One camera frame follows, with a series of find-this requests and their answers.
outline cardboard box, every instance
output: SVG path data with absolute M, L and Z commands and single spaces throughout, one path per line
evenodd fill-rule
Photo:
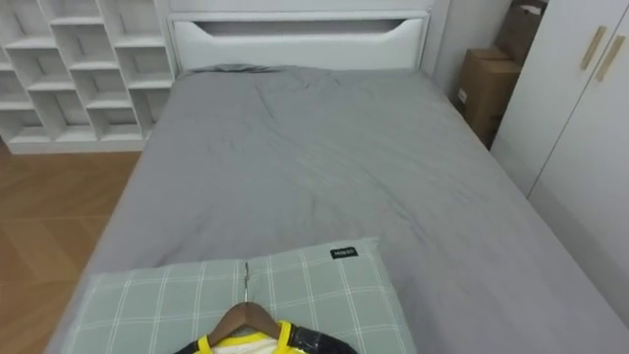
M 497 48 L 467 52 L 454 105 L 488 148 L 521 70 Z
M 546 5 L 541 0 L 514 0 L 504 18 L 495 45 L 520 66 L 529 55 Z

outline metal hanger hook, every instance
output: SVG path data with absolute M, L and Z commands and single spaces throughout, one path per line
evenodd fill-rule
M 249 262 L 245 262 L 245 302 L 249 302 Z

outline clothes hanger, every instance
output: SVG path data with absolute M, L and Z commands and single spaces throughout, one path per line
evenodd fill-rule
M 260 331 L 271 338 L 279 338 L 279 324 L 262 306 L 248 301 L 249 263 L 245 263 L 245 272 L 245 302 L 234 305 L 220 319 L 214 330 L 207 336 L 210 347 L 244 326 Z

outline pillowcase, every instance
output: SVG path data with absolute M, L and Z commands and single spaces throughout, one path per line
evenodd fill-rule
M 377 241 L 339 241 L 233 261 L 96 276 L 64 343 L 68 354 L 172 354 L 209 333 L 247 296 L 277 320 L 359 353 L 415 353 Z

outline white cubby shelving unit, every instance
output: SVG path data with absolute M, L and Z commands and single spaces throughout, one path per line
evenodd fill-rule
M 174 81 L 154 0 L 0 0 L 13 153 L 139 150 Z

